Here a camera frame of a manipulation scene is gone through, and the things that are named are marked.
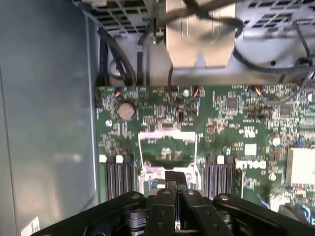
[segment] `ram slot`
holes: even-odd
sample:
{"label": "ram slot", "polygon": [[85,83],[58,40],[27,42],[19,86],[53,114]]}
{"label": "ram slot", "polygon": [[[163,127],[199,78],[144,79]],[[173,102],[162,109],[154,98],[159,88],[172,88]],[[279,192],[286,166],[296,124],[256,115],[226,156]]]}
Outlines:
{"label": "ram slot", "polygon": [[123,173],[123,164],[116,163],[115,164],[115,191],[116,197],[122,195],[124,193],[124,173]]}
{"label": "ram slot", "polygon": [[235,164],[233,157],[229,156],[227,158],[227,167],[226,167],[226,179],[227,179],[227,187],[226,192],[232,194],[233,193],[233,183],[235,178]]}
{"label": "ram slot", "polygon": [[126,156],[124,160],[124,193],[135,191],[135,165],[132,156]]}
{"label": "ram slot", "polygon": [[206,181],[205,181],[205,190],[209,199],[214,197],[214,182],[215,182],[215,157],[209,156],[207,158],[206,165]]}
{"label": "ram slot", "polygon": [[205,191],[210,199],[220,193],[232,193],[235,176],[233,157],[226,157],[224,164],[217,164],[215,157],[207,159]]}
{"label": "ram slot", "polygon": [[105,176],[106,176],[106,195],[107,200],[113,199],[116,197],[116,191],[114,186],[115,181],[115,164],[114,163],[106,163],[105,164]]}

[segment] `motherboard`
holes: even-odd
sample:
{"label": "motherboard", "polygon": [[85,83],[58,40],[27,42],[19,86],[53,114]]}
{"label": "motherboard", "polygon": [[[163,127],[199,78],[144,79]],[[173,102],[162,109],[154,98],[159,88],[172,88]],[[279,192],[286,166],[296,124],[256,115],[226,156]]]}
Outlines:
{"label": "motherboard", "polygon": [[[264,86],[270,99],[296,85]],[[267,106],[249,86],[98,87],[101,200],[165,187],[165,171],[212,199],[228,192],[315,224],[315,89]]]}

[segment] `green circuit board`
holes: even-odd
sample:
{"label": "green circuit board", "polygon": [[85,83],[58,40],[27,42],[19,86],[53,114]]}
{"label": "green circuit board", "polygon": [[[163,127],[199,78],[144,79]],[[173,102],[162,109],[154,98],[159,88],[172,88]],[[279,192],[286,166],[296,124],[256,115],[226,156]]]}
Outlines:
{"label": "green circuit board", "polygon": [[[295,89],[261,88],[271,99]],[[107,158],[130,154],[136,190],[144,163],[167,170],[194,164],[200,176],[190,187],[205,190],[208,158],[231,156],[236,171],[232,193],[261,204],[285,182],[288,148],[315,143],[313,88],[276,107],[264,105],[248,86],[172,87],[173,100],[188,101],[184,107],[170,102],[167,87],[99,87],[96,93],[101,185],[108,181],[103,168]],[[307,198],[314,202],[312,190]],[[105,189],[101,196],[107,200]]]}

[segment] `chip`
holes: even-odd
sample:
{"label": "chip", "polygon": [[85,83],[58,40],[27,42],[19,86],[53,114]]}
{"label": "chip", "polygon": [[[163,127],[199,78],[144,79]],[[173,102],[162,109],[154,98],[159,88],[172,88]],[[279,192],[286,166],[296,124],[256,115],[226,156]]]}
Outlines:
{"label": "chip", "polygon": [[280,106],[280,116],[289,116],[291,114],[291,106]]}
{"label": "chip", "polygon": [[227,108],[228,109],[237,109],[237,99],[230,98],[227,100]]}

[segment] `black cable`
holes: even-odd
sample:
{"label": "black cable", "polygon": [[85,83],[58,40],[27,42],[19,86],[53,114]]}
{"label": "black cable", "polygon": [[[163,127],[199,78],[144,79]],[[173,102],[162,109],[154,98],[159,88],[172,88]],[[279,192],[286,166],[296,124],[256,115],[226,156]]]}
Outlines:
{"label": "black cable", "polygon": [[297,24],[297,21],[293,21],[292,24],[293,24],[293,27],[295,28],[295,30],[297,32],[297,35],[299,36],[301,43],[303,44],[303,47],[305,49],[307,57],[309,57],[311,55],[311,51],[310,51],[309,46],[307,45],[307,42],[306,42],[305,37],[303,36],[303,34],[301,32],[299,25]]}
{"label": "black cable", "polygon": [[[293,24],[294,28],[296,29],[296,32],[297,32],[297,35],[299,36],[300,41],[301,41],[302,44],[303,44],[303,47],[304,47],[305,52],[306,52],[306,54],[307,54],[307,58],[309,58],[309,57],[311,56],[311,51],[310,51],[310,48],[309,48],[308,45],[307,45],[307,42],[306,42],[306,40],[305,40],[305,37],[303,36],[303,34],[302,34],[302,32],[301,32],[301,29],[300,29],[299,25],[297,24],[297,22],[296,22],[296,21],[293,21],[292,24]],[[312,65],[313,65],[312,60],[309,60],[308,63],[309,63],[309,65],[310,65],[309,67],[312,67]],[[268,98],[264,97],[262,94],[260,95],[260,99],[261,99],[261,101],[262,101],[264,104],[266,104],[266,105],[268,105],[268,106],[280,106],[280,105],[283,105],[283,104],[285,104],[286,102],[288,102],[288,101],[292,100],[293,98],[297,97],[297,96],[302,92],[302,90],[304,89],[304,87],[306,86],[306,84],[308,83],[308,81],[313,78],[313,76],[314,76],[314,71],[308,72],[308,74],[306,75],[306,77],[303,79],[303,82],[302,82],[302,84],[300,85],[300,87],[299,87],[292,95],[290,95],[289,97],[287,97],[287,98],[285,98],[285,99],[283,99],[283,100],[280,100],[280,101],[272,101],[272,100],[269,100]]]}
{"label": "black cable", "polygon": [[284,67],[284,68],[268,68],[268,67],[260,67],[258,65],[255,65],[245,59],[239,51],[234,48],[233,56],[242,64],[244,64],[246,67],[248,67],[251,70],[254,70],[256,72],[260,73],[270,73],[270,74],[303,74],[308,73],[315,70],[315,66],[293,66],[293,67]]}
{"label": "black cable", "polygon": [[100,36],[100,38],[102,40],[104,40],[105,42],[107,42],[109,48],[111,49],[111,51],[115,51],[115,53],[117,54],[117,59],[119,61],[122,62],[122,64],[125,67],[126,70],[126,77],[128,79],[128,85],[135,85],[136,84],[136,76],[134,73],[134,70],[132,68],[132,65],[130,64],[127,56],[125,55],[125,53],[123,52],[123,50],[120,48],[120,46],[118,45],[118,43],[116,42],[116,40],[114,38],[112,38],[112,36],[110,36],[103,28],[100,28],[98,30],[98,34]]}
{"label": "black cable", "polygon": [[233,56],[242,64],[244,64],[245,66],[247,66],[249,69],[260,72],[260,73],[271,73],[271,74],[281,74],[281,79],[284,79],[284,75],[285,74],[303,74],[303,73],[308,73],[311,71],[315,70],[315,66],[313,66],[313,62],[312,62],[312,58],[313,55],[311,55],[311,51],[306,43],[306,40],[304,38],[304,36],[302,35],[301,29],[299,27],[299,25],[297,24],[296,21],[293,21],[293,26],[297,32],[297,35],[299,36],[300,41],[303,44],[303,47],[306,51],[307,57],[306,59],[308,60],[309,66],[300,66],[300,65],[296,65],[293,67],[285,67],[285,68],[268,68],[268,67],[261,67],[258,65],[255,65],[253,63],[251,63],[250,61],[248,61],[246,58],[244,58],[240,52],[237,50],[237,48],[234,48],[233,51]]}
{"label": "black cable", "polygon": [[294,99],[295,97],[297,97],[297,95],[299,95],[302,90],[305,88],[306,84],[308,83],[309,80],[311,80],[314,76],[314,72],[311,71],[307,74],[307,76],[304,78],[302,84],[300,85],[300,87],[290,96],[280,100],[280,101],[273,101],[273,100],[269,100],[268,98],[264,97],[264,96],[260,96],[261,101],[268,105],[268,106],[281,106],[285,103],[287,103],[288,101]]}
{"label": "black cable", "polygon": [[142,34],[138,40],[138,52],[137,52],[137,85],[144,85],[143,81],[143,47],[144,40],[148,34]]}
{"label": "black cable", "polygon": [[[244,24],[241,20],[236,19],[236,18],[229,18],[229,17],[218,19],[209,15],[209,11],[212,11],[212,10],[215,10],[215,9],[218,9],[218,8],[221,8],[221,7],[236,3],[236,2],[239,2],[239,0],[213,0],[211,2],[199,5],[195,0],[184,0],[184,3],[186,4],[187,8],[173,10],[164,14],[164,16],[161,16],[158,19],[156,23],[156,28],[169,24],[170,22],[175,21],[179,18],[183,18],[189,15],[195,14],[199,19],[218,21],[228,26],[232,26],[236,28],[237,31],[235,32],[235,37],[238,37],[243,32],[243,28],[244,28]],[[144,35],[147,36],[153,30],[157,30],[157,29],[148,28]],[[173,64],[171,62],[171,66],[170,66],[170,69],[168,72],[168,78],[167,78],[168,96],[169,96],[170,102],[173,105],[178,106],[180,109],[183,109],[184,106],[193,99],[193,97],[184,99],[180,102],[174,99],[172,95],[172,75],[173,75]]]}
{"label": "black cable", "polygon": [[101,41],[99,45],[99,75],[96,80],[96,87],[109,86],[108,76],[108,45]]}
{"label": "black cable", "polygon": [[168,71],[168,77],[167,77],[167,93],[168,93],[170,103],[173,104],[174,106],[179,107],[179,109],[182,110],[186,104],[188,104],[190,101],[194,99],[194,97],[192,96],[181,101],[176,101],[176,99],[174,99],[173,94],[172,94],[173,68],[174,68],[173,63],[171,63],[171,66]]}
{"label": "black cable", "polygon": [[[199,8],[202,9],[202,11],[204,12],[209,12],[216,10],[218,8],[222,8],[243,1],[244,0],[213,0],[210,2],[206,2],[204,4],[200,4]],[[188,7],[185,9],[179,8],[176,10],[169,11],[165,14],[161,14],[157,20],[157,28],[163,27],[164,25],[167,25],[168,23],[176,21],[180,18],[185,18],[194,14],[196,14],[196,10]]]}
{"label": "black cable", "polygon": [[123,80],[125,86],[129,86],[129,85],[132,85],[132,83],[130,84],[130,81],[128,81],[128,77],[127,77],[127,74],[125,73],[125,70],[123,68],[123,65],[118,57],[118,55],[116,54],[115,50],[113,50],[112,48],[110,48],[110,51],[113,55],[113,59],[115,61],[115,64],[116,64],[116,68],[117,70],[119,71],[119,74],[120,74],[120,77],[121,79]]}

